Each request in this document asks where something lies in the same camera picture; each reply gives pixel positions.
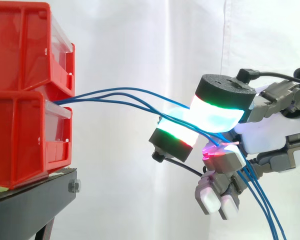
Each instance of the cable connector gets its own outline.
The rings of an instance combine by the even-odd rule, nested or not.
[[[255,80],[260,77],[258,70],[241,68],[236,75],[236,79],[245,84],[249,84],[251,80]]]

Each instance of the blue wire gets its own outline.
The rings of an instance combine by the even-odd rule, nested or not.
[[[141,88],[137,88],[137,87],[114,87],[114,88],[102,89],[102,90],[92,91],[92,92],[88,92],[88,93],[81,94],[81,95],[78,95],[78,96],[70,97],[70,98],[67,98],[65,100],[78,99],[78,98],[83,98],[83,97],[86,97],[86,96],[89,96],[89,95],[93,95],[93,94],[100,94],[100,93],[104,93],[104,92],[111,92],[111,91],[117,91],[117,90],[133,90],[133,91],[139,91],[139,92],[151,94],[153,96],[156,96],[158,98],[166,100],[166,101],[168,101],[170,103],[176,104],[176,105],[178,105],[178,106],[180,106],[182,108],[189,109],[188,106],[186,106],[186,105],[184,105],[184,104],[182,104],[180,102],[174,101],[174,100],[172,100],[170,98],[167,98],[167,97],[162,96],[160,94],[157,94],[155,92],[152,92],[152,91],[149,91],[149,90],[145,90],[145,89],[141,89]]]
[[[94,98],[84,98],[84,99],[72,99],[72,100],[67,100],[65,102],[61,102],[58,105],[63,105],[63,104],[71,104],[71,103],[80,103],[80,102],[101,102],[101,103],[111,103],[111,104],[123,104],[123,105],[128,105],[135,107],[137,109],[144,110],[146,112],[154,114],[154,112],[146,107],[127,102],[127,101],[118,101],[118,100],[107,100],[107,99],[94,99]]]
[[[227,140],[226,138],[224,138],[224,140],[225,140],[224,142],[230,143],[230,141]],[[269,208],[270,208],[270,210],[271,210],[271,212],[272,212],[272,214],[273,214],[273,216],[274,216],[274,218],[275,218],[275,220],[276,220],[276,222],[277,222],[277,224],[278,224],[278,226],[279,226],[279,229],[280,229],[280,231],[281,231],[281,234],[282,234],[282,236],[283,236],[283,239],[284,239],[284,240],[287,240],[286,235],[285,235],[285,232],[284,232],[284,230],[283,230],[283,228],[282,228],[282,226],[281,226],[281,224],[280,224],[280,221],[279,221],[279,219],[278,219],[278,217],[277,217],[277,215],[276,215],[276,213],[275,213],[275,211],[274,211],[274,209],[273,209],[273,207],[272,207],[272,205],[271,205],[269,199],[267,198],[265,192],[263,191],[261,185],[259,184],[258,178],[257,178],[257,176],[255,175],[255,172],[253,171],[253,169],[252,169],[252,167],[251,167],[251,165],[250,165],[250,162],[244,157],[243,154],[242,154],[242,156],[243,156],[243,158],[244,158],[244,160],[245,160],[245,162],[246,162],[246,165],[247,165],[247,167],[248,167],[248,169],[249,169],[249,172],[251,172],[250,174],[252,175],[252,178],[251,178],[250,174],[247,174],[247,173],[246,173],[246,175],[247,175],[247,177],[250,179],[250,181],[252,182],[252,184],[254,185],[254,187],[255,187],[255,189],[257,190],[257,192],[259,193],[259,195],[260,195],[260,197],[261,197],[261,199],[262,199],[262,201],[263,201],[263,203],[264,203],[264,206],[265,206],[266,209],[267,209],[267,213],[269,214],[269,218],[271,218],[270,221],[272,222],[272,224],[271,224],[272,227],[270,226],[270,228],[271,228],[271,232],[273,232],[272,228],[274,228],[274,233],[275,233],[275,236],[276,236],[276,238],[274,238],[274,239],[278,239],[278,234],[277,234],[277,230],[276,230],[276,227],[275,227],[275,225],[274,225],[274,222],[273,222],[273,220],[272,220],[272,217],[271,217]]]
[[[201,134],[201,135],[205,136],[207,139],[209,139],[213,144],[215,144],[215,145],[217,144],[217,142],[209,136],[209,135],[212,135],[216,138],[219,138],[216,134],[205,132],[205,131],[201,130],[200,128],[198,128],[197,126],[195,126],[195,125],[193,125],[189,122],[186,122],[186,121],[183,121],[181,119],[166,115],[166,114],[158,111],[156,108],[151,106],[149,103],[143,101],[142,99],[140,99],[140,98],[138,98],[134,95],[125,93],[125,92],[113,92],[113,93],[109,93],[109,94],[98,96],[98,97],[80,99],[81,101],[78,101],[78,99],[69,99],[68,98],[68,99],[65,99],[65,100],[56,101],[55,103],[58,104],[58,105],[63,105],[63,104],[69,104],[69,103],[73,103],[73,102],[84,102],[84,100],[86,100],[86,99],[89,99],[89,101],[92,101],[92,99],[99,100],[101,98],[106,98],[106,97],[111,97],[111,96],[126,96],[126,97],[129,97],[131,99],[134,99],[134,100],[138,101],[139,103],[141,103],[141,104],[145,105],[146,107],[148,107],[150,110],[152,110],[154,113],[158,114],[159,116],[161,116],[161,117],[163,117],[167,120],[170,120],[171,122],[173,122],[175,124],[179,124],[181,126],[184,126],[184,127],[188,128],[188,129],[190,129],[190,130],[192,130],[192,131],[194,131],[198,134]]]
[[[270,213],[270,210],[268,208],[268,205],[265,201],[265,198],[263,197],[262,193],[260,192],[260,189],[258,188],[258,186],[256,185],[254,179],[251,177],[250,173],[248,172],[248,170],[244,167],[243,168],[243,171],[244,173],[246,174],[246,176],[249,178],[249,180],[251,181],[252,185],[254,186],[254,188],[256,189],[256,191],[258,192],[263,204],[264,204],[264,207],[266,209],[266,212],[267,212],[267,216],[268,216],[268,222],[269,222],[269,225],[270,225],[270,229],[271,229],[271,233],[272,233],[272,236],[275,240],[278,240],[278,233],[277,233],[277,230],[276,230],[276,227],[275,227],[275,224],[274,224],[274,221],[271,217],[271,213]]]
[[[261,187],[261,185],[260,185],[260,183],[259,183],[259,181],[258,181],[258,178],[257,178],[257,176],[256,176],[256,174],[255,174],[255,171],[252,169],[252,167],[251,167],[251,165],[250,165],[250,162],[249,162],[245,157],[244,157],[244,160],[245,160],[245,162],[246,162],[246,165],[247,165],[247,168],[248,168],[249,172],[251,173],[253,179],[255,180],[255,183],[256,183],[257,187],[260,189],[260,191],[261,191],[261,193],[262,193],[262,195],[263,195],[263,197],[264,197],[266,203],[268,204],[268,206],[269,206],[269,208],[270,208],[270,210],[271,210],[271,212],[272,212],[272,214],[273,214],[273,216],[274,216],[274,219],[275,219],[276,223],[277,223],[278,226],[279,226],[279,229],[280,229],[280,232],[281,232],[281,234],[282,234],[283,239],[284,239],[284,240],[287,240],[285,231],[284,231],[284,229],[283,229],[283,227],[282,227],[282,225],[281,225],[281,223],[280,223],[280,221],[279,221],[279,219],[278,219],[278,217],[277,217],[277,215],[276,215],[276,212],[275,212],[274,208],[272,207],[272,205],[271,205],[269,199],[267,198],[266,193],[265,193],[264,190],[262,189],[262,187]]]
[[[197,126],[195,126],[195,125],[189,123],[189,122],[186,122],[186,121],[183,121],[183,120],[181,120],[181,119],[178,119],[178,118],[175,118],[175,117],[166,115],[166,114],[164,114],[164,113],[162,113],[162,112],[156,110],[153,106],[151,106],[150,104],[148,104],[148,103],[146,103],[145,101],[141,100],[140,98],[135,97],[135,96],[130,95],[130,94],[127,94],[127,93],[115,93],[115,94],[113,94],[113,93],[111,94],[111,93],[110,93],[110,94],[107,94],[106,96],[94,97],[93,99],[92,99],[92,98],[88,98],[88,99],[77,99],[77,98],[82,98],[82,97],[85,97],[85,96],[88,96],[88,95],[93,95],[93,94],[98,94],[98,93],[103,93],[103,92],[116,91],[116,90],[134,90],[134,91],[139,91],[139,92],[148,93],[148,94],[154,95],[154,96],[156,96],[156,97],[159,97],[159,98],[161,98],[161,99],[164,99],[164,100],[166,100],[166,101],[168,101],[168,102],[170,102],[170,103],[176,104],[176,105],[178,105],[178,106],[180,106],[180,107],[189,109],[188,106],[186,106],[186,105],[184,105],[184,104],[182,104],[182,103],[179,103],[179,102],[177,102],[177,101],[174,101],[174,100],[172,100],[172,99],[169,99],[169,98],[167,98],[167,97],[164,97],[164,96],[162,96],[162,95],[159,95],[159,94],[157,94],[157,93],[154,93],[154,92],[151,92],[151,91],[148,91],[148,90],[144,90],[144,89],[140,89],[140,88],[135,88],[135,87],[116,87],[116,88],[108,88],[108,89],[103,89],[103,90],[93,91],[93,92],[85,93],[85,94],[78,95],[78,96],[75,96],[75,97],[67,98],[67,99],[65,99],[65,100],[56,101],[55,103],[58,104],[58,105],[62,105],[62,104],[76,103],[76,102],[103,102],[103,103],[117,103],[117,104],[129,105],[129,106],[132,106],[132,107],[135,107],[135,108],[138,108],[138,109],[147,111],[147,112],[149,112],[149,113],[158,114],[158,115],[160,115],[161,117],[163,117],[163,118],[165,118],[165,119],[167,119],[167,120],[170,120],[170,121],[173,122],[173,123],[180,124],[180,125],[182,125],[182,126],[188,128],[188,129],[190,129],[190,130],[193,130],[194,132],[199,133],[199,134],[205,136],[207,139],[209,139],[209,140],[210,140],[212,143],[214,143],[216,146],[218,146],[219,144],[218,144],[216,141],[214,141],[209,135],[211,135],[211,136],[213,136],[213,137],[215,137],[215,138],[218,138],[218,139],[220,139],[220,140],[222,140],[222,141],[224,141],[224,142],[230,142],[230,141],[228,141],[226,138],[224,138],[224,137],[223,137],[221,134],[219,134],[219,133],[218,133],[218,134],[207,133],[207,132],[203,131],[202,129],[198,128]],[[132,99],[134,99],[134,100],[136,100],[136,101],[142,103],[143,105],[147,106],[149,109],[148,109],[148,108],[145,108],[145,107],[142,107],[142,106],[139,106],[139,105],[137,105],[137,104],[130,103],[130,102],[116,101],[116,100],[104,100],[104,99],[101,99],[101,98],[110,97],[110,96],[114,96],[114,95],[122,95],[122,96],[130,97],[130,98],[132,98]],[[285,234],[284,234],[283,228],[282,228],[282,226],[281,226],[281,224],[280,224],[280,222],[279,222],[279,220],[278,220],[278,218],[277,218],[277,215],[275,214],[275,211],[274,211],[274,209],[272,208],[272,206],[271,206],[271,204],[270,204],[270,202],[269,202],[267,196],[265,195],[264,191],[262,190],[262,188],[261,188],[261,186],[260,186],[260,184],[259,184],[259,182],[258,182],[257,177],[255,176],[253,170],[252,170],[251,167],[250,167],[249,162],[247,163],[247,166],[248,166],[248,169],[249,169],[250,171],[252,171],[252,177],[253,177],[253,179],[256,180],[256,185],[257,185],[257,187],[256,187],[255,185],[254,185],[254,186],[256,187],[256,189],[259,189],[259,191],[257,190],[259,194],[260,194],[260,191],[261,191],[263,197],[265,198],[265,201],[266,201],[267,204],[269,205],[269,207],[270,207],[270,209],[271,209],[271,211],[272,211],[272,214],[273,214],[274,217],[275,217],[275,220],[276,220],[277,223],[278,223],[278,226],[279,226],[279,228],[280,228],[280,230],[281,230],[281,233],[282,233],[282,235],[283,235],[284,240],[287,240],[287,239],[286,239],[286,236],[285,236]],[[245,182],[245,184],[247,184],[248,188],[250,189],[250,191],[252,192],[252,194],[253,194],[254,197],[256,198],[257,202],[258,202],[259,205],[261,206],[263,212],[266,214],[265,209],[262,207],[261,202],[260,202],[259,199],[257,198],[256,194],[253,192],[253,190],[252,190],[252,188],[250,187],[248,181],[247,181],[246,179],[243,179],[243,181]]]
[[[126,101],[117,101],[117,100],[104,100],[104,99],[98,99],[98,98],[84,98],[84,99],[65,99],[65,100],[62,100],[62,101],[58,101],[58,104],[59,105],[63,105],[63,104],[70,104],[70,103],[78,103],[78,102],[102,102],[102,103],[115,103],[115,104],[124,104],[124,105],[129,105],[129,106],[132,106],[132,107],[135,107],[135,108],[138,108],[138,109],[141,109],[141,110],[144,110],[144,111],[147,111],[149,113],[152,113],[152,114],[157,114],[157,115],[160,115],[161,117],[165,118],[165,119],[168,119],[176,124],[180,124],[200,135],[203,135],[204,137],[206,137],[207,139],[209,139],[212,143],[214,143],[216,146],[218,146],[219,144],[213,140],[207,133],[203,132],[203,131],[200,131],[200,130],[197,130],[195,128],[192,128],[191,126],[188,126],[188,125],[185,125],[183,124],[182,122],[179,122],[180,119],[178,118],[175,118],[175,117],[172,117],[172,116],[169,116],[169,115],[165,115],[157,110],[153,110],[153,109],[148,109],[148,108],[145,108],[145,107],[142,107],[142,106],[139,106],[139,105],[136,105],[136,104],[133,104],[133,103],[130,103],[130,102],[126,102]]]
[[[268,221],[269,223],[269,226],[270,226],[270,229],[271,229],[271,233],[272,233],[272,237],[273,239],[275,240],[275,235],[272,231],[272,228],[271,228],[271,224],[270,224],[270,220],[269,220],[269,217],[267,215],[267,212],[264,208],[264,206],[262,206],[262,203],[260,202],[260,200],[258,199],[256,193],[254,192],[254,190],[252,189],[252,187],[249,185],[248,181],[246,180],[246,178],[243,176],[243,174],[239,171],[237,171],[238,175],[240,176],[240,178],[243,180],[243,182],[246,184],[246,186],[249,188],[250,192],[252,193],[252,195],[254,196],[255,200],[257,201],[257,203],[259,204],[260,208],[262,209],[265,217],[266,217],[266,220]]]

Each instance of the led light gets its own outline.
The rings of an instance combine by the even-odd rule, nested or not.
[[[224,133],[233,129],[244,113],[245,111],[240,109],[227,109],[211,105],[195,95],[190,111],[185,115],[185,121],[210,133]]]
[[[185,113],[187,113],[187,112],[189,112],[189,109],[182,108],[182,107],[176,107],[176,108],[173,108],[168,114],[172,117],[183,120]],[[176,124],[165,118],[161,119],[157,128],[173,135],[175,138],[180,139],[181,141],[183,141],[184,143],[188,144],[191,147],[193,147],[193,145],[195,145],[198,135],[199,135],[198,133],[196,133],[184,126]]]

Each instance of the stacked red bins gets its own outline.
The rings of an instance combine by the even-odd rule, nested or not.
[[[71,163],[75,46],[42,2],[0,1],[0,187]]]

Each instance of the black sensor cap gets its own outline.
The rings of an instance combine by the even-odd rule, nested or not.
[[[224,109],[248,111],[256,90],[230,76],[205,74],[195,95],[202,101]]]
[[[149,142],[182,162],[185,162],[187,160],[193,149],[184,141],[176,138],[175,136],[160,128],[156,128],[154,130],[152,136],[149,139]],[[152,155],[152,158],[160,163],[164,160],[165,156],[162,156],[155,151]]]

